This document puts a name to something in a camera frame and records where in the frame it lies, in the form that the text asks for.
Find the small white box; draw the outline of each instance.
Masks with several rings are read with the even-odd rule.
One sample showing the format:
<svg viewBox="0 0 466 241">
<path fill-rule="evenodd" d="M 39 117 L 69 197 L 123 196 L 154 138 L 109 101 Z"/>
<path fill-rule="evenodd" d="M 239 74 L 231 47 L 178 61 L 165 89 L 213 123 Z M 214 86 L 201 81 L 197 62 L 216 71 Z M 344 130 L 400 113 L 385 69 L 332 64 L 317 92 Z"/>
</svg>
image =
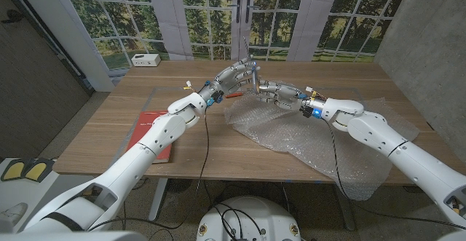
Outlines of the small white box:
<svg viewBox="0 0 466 241">
<path fill-rule="evenodd" d="M 159 54 L 135 54 L 131 61 L 134 66 L 158 66 L 160 56 Z"/>
</svg>

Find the black cable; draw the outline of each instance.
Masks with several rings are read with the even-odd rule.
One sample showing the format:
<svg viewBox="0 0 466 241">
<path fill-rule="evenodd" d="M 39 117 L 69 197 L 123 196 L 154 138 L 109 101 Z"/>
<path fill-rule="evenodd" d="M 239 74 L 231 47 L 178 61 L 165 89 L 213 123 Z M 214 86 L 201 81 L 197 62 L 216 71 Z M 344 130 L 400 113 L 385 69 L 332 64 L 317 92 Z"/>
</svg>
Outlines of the black cable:
<svg viewBox="0 0 466 241">
<path fill-rule="evenodd" d="M 286 199 L 286 206 L 288 208 L 288 212 L 290 212 L 290 203 L 288 202 L 288 195 L 286 194 L 285 185 L 283 184 L 283 182 L 282 182 L 282 188 L 283 188 L 283 194 L 285 195 L 285 199 Z"/>
<path fill-rule="evenodd" d="M 210 198 L 209 190 L 207 189 L 207 185 L 205 184 L 205 180 L 203 181 L 203 183 L 204 183 L 205 192 L 207 193 L 207 196 L 209 197 L 209 203 L 210 203 L 209 204 L 209 210 L 210 210 L 210 208 L 212 207 L 212 204 L 213 204 L 212 203 L 212 198 Z"/>
<path fill-rule="evenodd" d="M 224 205 L 230 209 L 233 209 L 231 206 L 227 205 L 227 204 L 224 204 L 222 202 L 219 203 L 219 205 Z M 242 227 L 241 227 L 241 221 L 240 221 L 240 217 L 238 216 L 238 214 L 236 213 L 236 211 L 233 211 L 234 214 L 236 215 L 236 218 L 238 218 L 238 224 L 240 225 L 240 238 L 242 238 Z"/>
<path fill-rule="evenodd" d="M 151 241 L 152 237 L 154 237 L 154 235 L 155 235 L 156 233 L 160 232 L 160 231 L 166 231 L 166 232 L 168 232 L 168 234 L 172 237 L 172 241 L 174 240 L 174 239 L 173 239 L 173 235 L 172 235 L 172 233 L 171 233 L 170 231 L 168 231 L 167 229 L 159 229 L 159 230 L 155 231 L 155 233 L 152 234 L 152 236 L 149 238 L 149 241 Z"/>
<path fill-rule="evenodd" d="M 413 220 L 413 221 L 422 221 L 422 222 L 437 223 L 437 224 L 443 224 L 443 225 L 447 225 L 447 226 L 453 226 L 453 227 L 457 227 L 457 228 L 459 228 L 459 229 L 464 229 L 464 230 L 466 230 L 466 227 L 464 227 L 464 226 L 460 226 L 460 225 L 453 224 L 453 223 L 449 223 L 449 222 L 445 222 L 445 221 L 438 221 L 438 220 L 425 219 L 425 218 L 412 218 L 412 217 L 405 217 L 405 216 L 393 216 L 393 215 L 387 215 L 387 214 L 383 214 L 383 213 L 378 213 L 378 212 L 374 212 L 374 211 L 371 211 L 371 210 L 367 210 L 367 209 L 361 207 L 360 205 L 358 205 L 358 204 L 352 202 L 352 200 L 348 197 L 346 191 L 344 190 L 343 184 L 341 183 L 340 172 L 339 172 L 339 170 L 338 170 L 338 158 L 336 157 L 335 136 L 333 135 L 332 127 L 331 127 L 330 124 L 327 122 L 327 120 L 325 120 L 325 119 L 323 119 L 323 120 L 324 120 L 325 123 L 328 125 L 328 129 L 330 129 L 330 133 L 332 134 L 333 153 L 335 154 L 336 177 L 338 178 L 338 182 L 339 182 L 341 191 L 342 191 L 343 195 L 349 200 L 349 202 L 351 202 L 354 206 L 356 206 L 357 208 L 359 208 L 359 209 L 361 209 L 361 210 L 366 211 L 367 213 L 372 213 L 372 214 L 377 215 L 377 216 L 385 216 L 385 217 L 388 217 L 388 218 L 396 218 L 396 219 L 405 219 L 405 220 Z"/>
<path fill-rule="evenodd" d="M 194 201 L 196 200 L 197 198 L 197 194 L 199 192 L 199 185 L 201 184 L 201 177 L 202 177 L 202 173 L 204 172 L 204 167 L 205 167 L 205 163 L 207 162 L 207 158 L 209 156 L 209 129 L 208 129 L 208 126 L 207 126 L 207 109 L 205 109 L 205 112 L 204 112 L 204 123 L 205 123 L 205 132 L 207 133 L 207 152 L 205 154 L 205 159 L 204 159 L 204 164 L 202 164 L 202 169 L 201 169 L 201 173 L 199 175 L 199 180 L 197 181 L 197 187 L 196 187 L 196 194 L 194 194 L 194 198 L 193 198 L 193 203 Z M 162 225 L 162 224 L 158 224 L 158 223 L 155 223 L 155 222 L 152 222 L 152 221 L 149 221 L 149 220 L 146 220 L 146 219 L 141 219 L 141 218 L 127 218 L 126 216 L 124 218 L 115 218 L 115 219 L 111 219 L 111 220 L 107 220 L 107 221 L 104 221 L 102 223 L 99 223 L 93 227 L 91 227 L 89 230 L 87 230 L 88 232 L 98 228 L 99 226 L 102 226 L 104 224 L 108 224 L 108 223 L 111 223 L 111 222 L 115 222 L 115 221 L 125 221 L 128 220 L 128 221 L 140 221 L 140 222 L 146 222 L 148 224 L 153 224 L 155 226 L 160 226 L 162 228 L 165 228 L 165 229 L 177 229 L 179 228 L 180 226 L 182 226 L 184 224 L 184 222 L 186 222 L 186 220 L 188 219 L 188 217 L 192 214 L 192 211 L 193 211 L 193 205 L 191 206 L 191 209 L 189 210 L 189 213 L 188 215 L 184 218 L 184 220 L 177 226 L 165 226 L 165 225 Z"/>
<path fill-rule="evenodd" d="M 123 218 L 126 218 L 126 201 L 123 201 Z M 126 230 L 126 220 L 123 220 L 123 230 Z"/>
<path fill-rule="evenodd" d="M 143 187 L 143 186 L 147 183 L 148 180 L 149 180 L 149 178 L 144 178 L 142 184 L 140 184 L 139 186 L 133 187 L 133 189 L 131 189 L 131 190 L 138 190 L 138 189 L 140 189 L 141 187 Z"/>
<path fill-rule="evenodd" d="M 257 231 L 259 232 L 259 236 L 262 236 L 262 234 L 261 234 L 261 229 L 259 228 L 259 225 L 254 221 L 254 219 L 253 219 L 252 217 L 250 217 L 247 213 L 245 213 L 245 212 L 243 212 L 243 211 L 241 211 L 241 210 L 239 210 L 239 209 L 229 208 L 229 209 L 225 210 L 225 211 L 221 214 L 222 219 L 224 218 L 225 213 L 228 212 L 228 211 L 237 211 L 237 212 L 240 212 L 240 213 L 242 213 L 243 215 L 247 216 L 247 217 L 254 223 L 254 225 L 256 225 Z"/>
<path fill-rule="evenodd" d="M 221 217 L 221 213 L 220 213 L 220 210 L 217 208 L 217 207 L 213 207 L 217 210 L 217 213 L 220 215 L 220 218 L 221 218 L 221 223 L 224 225 L 224 229 L 226 231 L 226 233 L 233 239 L 233 241 L 236 241 L 237 239 L 234 237 L 233 235 L 233 229 L 232 227 L 230 226 L 230 224 L 228 224 L 228 222 L 225 220 L 225 218 L 222 218 Z M 228 225 L 228 227 L 230 228 L 230 231 L 228 231 L 228 229 L 226 228 L 225 226 L 225 223 L 226 225 Z"/>
</svg>

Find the yellow object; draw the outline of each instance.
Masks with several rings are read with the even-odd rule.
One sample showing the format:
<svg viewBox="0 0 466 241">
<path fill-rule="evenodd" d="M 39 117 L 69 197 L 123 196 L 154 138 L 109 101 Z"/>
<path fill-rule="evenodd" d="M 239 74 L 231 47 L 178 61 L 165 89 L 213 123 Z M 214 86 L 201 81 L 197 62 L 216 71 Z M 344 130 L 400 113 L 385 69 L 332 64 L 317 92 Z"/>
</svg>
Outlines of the yellow object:
<svg viewBox="0 0 466 241">
<path fill-rule="evenodd" d="M 44 163 L 34 165 L 34 167 L 32 167 L 28 173 L 26 173 L 26 178 L 37 181 L 39 176 L 41 176 L 41 174 L 44 172 L 45 168 L 47 168 L 47 165 Z"/>
<path fill-rule="evenodd" d="M 8 171 L 5 173 L 3 179 L 8 180 L 8 179 L 13 179 L 13 178 L 20 178 L 23 168 L 24 168 L 24 163 L 17 162 L 16 164 L 8 168 Z"/>
</svg>

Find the red notebook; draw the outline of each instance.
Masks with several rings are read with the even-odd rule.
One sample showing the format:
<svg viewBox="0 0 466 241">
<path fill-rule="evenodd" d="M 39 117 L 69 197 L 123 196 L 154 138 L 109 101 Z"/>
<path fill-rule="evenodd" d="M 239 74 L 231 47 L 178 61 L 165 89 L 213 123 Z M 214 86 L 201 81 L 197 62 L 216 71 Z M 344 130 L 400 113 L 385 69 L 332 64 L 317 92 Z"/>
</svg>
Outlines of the red notebook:
<svg viewBox="0 0 466 241">
<path fill-rule="evenodd" d="M 136 124 L 136 127 L 134 128 L 133 135 L 131 135 L 130 142 L 128 143 L 128 147 L 126 148 L 126 151 L 128 151 L 131 147 L 133 147 L 152 127 L 152 122 L 164 114 L 166 114 L 166 111 L 145 111 L 141 112 L 139 115 L 138 123 Z M 170 144 L 169 146 L 165 147 L 163 149 L 162 153 L 159 154 L 157 159 L 155 159 L 152 163 L 153 164 L 158 164 L 158 163 L 163 163 L 163 162 L 168 162 L 168 159 L 170 158 L 170 150 L 172 149 L 172 145 Z"/>
</svg>

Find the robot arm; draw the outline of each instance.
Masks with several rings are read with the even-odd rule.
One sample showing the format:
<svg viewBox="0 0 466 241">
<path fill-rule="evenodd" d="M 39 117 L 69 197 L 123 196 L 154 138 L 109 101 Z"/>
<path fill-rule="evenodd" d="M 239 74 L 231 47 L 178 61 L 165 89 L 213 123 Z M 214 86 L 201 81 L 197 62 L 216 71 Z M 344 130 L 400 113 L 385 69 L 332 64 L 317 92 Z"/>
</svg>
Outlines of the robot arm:
<svg viewBox="0 0 466 241">
<path fill-rule="evenodd" d="M 193 92 L 172 103 L 168 113 L 155 119 L 142 139 L 106 172 L 54 198 L 29 221 L 24 232 L 88 230 L 115 218 L 131 189 L 159 153 L 195 125 L 208 106 L 220 103 L 222 95 L 248 84 L 253 69 L 258 69 L 254 65 L 245 58 L 223 70 L 213 82 L 206 82 L 199 93 Z M 100 194 L 95 199 L 87 199 L 89 191 Z M 109 227 L 110 224 L 104 224 L 97 229 Z"/>
<path fill-rule="evenodd" d="M 311 96 L 299 90 L 290 93 L 287 84 L 261 81 L 258 93 L 263 101 L 280 108 L 303 111 L 306 117 L 333 121 L 333 126 L 348 132 L 355 140 L 385 155 L 401 172 L 419 186 L 442 210 L 453 224 L 466 226 L 466 176 L 407 141 L 394 131 L 387 120 L 376 113 L 364 111 L 363 105 L 353 100 L 324 98 L 315 91 Z"/>
</svg>

